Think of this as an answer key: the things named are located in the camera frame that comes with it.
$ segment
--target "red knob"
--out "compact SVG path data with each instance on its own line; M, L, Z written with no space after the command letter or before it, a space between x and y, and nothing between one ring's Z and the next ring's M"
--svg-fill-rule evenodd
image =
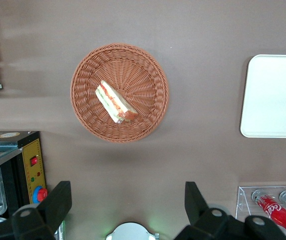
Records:
M41 188L41 189L39 189L39 191L37 193L37 200L41 202L42 200L44 200L47 197L47 195L48 195L47 189Z

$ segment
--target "bread slice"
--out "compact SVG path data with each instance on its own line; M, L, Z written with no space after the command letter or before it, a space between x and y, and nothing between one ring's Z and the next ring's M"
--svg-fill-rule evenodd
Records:
M136 110L107 82L101 81L95 94L114 122L131 121L138 115Z

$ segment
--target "wicker basket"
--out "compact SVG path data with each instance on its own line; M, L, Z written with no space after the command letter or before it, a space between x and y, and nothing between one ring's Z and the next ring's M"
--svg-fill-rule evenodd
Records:
M95 95L101 80L118 91L138 112L131 122L114 123ZM162 121L168 104L168 83L157 61L145 50L124 43L89 53L75 70L71 101L81 124L113 143L136 141Z

